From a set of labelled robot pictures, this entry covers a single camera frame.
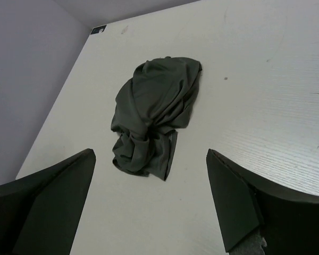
small black label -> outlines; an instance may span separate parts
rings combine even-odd
[[[100,27],[93,28],[91,31],[91,35],[94,35],[96,33],[102,33],[104,32],[105,28],[106,28],[106,25],[101,25]]]

small dark spot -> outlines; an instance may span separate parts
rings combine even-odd
[[[122,30],[121,34],[122,34],[122,35],[125,34],[125,33],[128,31],[128,28],[129,28],[129,26],[126,26],[126,27]]]

gray wall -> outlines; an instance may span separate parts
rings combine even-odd
[[[96,27],[196,0],[55,0],[78,20]]]
[[[0,184],[16,177],[89,32],[53,0],[0,0]]]

white table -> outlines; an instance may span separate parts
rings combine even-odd
[[[195,58],[203,75],[163,182],[113,166],[110,124],[134,69],[165,56]],[[85,148],[97,163],[72,255],[224,254],[208,148],[319,195],[319,0],[201,1],[108,24],[86,42],[18,178]]]

green cloth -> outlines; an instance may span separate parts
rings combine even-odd
[[[113,164],[132,175],[166,180],[175,151],[176,128],[185,128],[198,94],[200,62],[157,58],[136,68],[116,97],[111,130],[120,134]]]

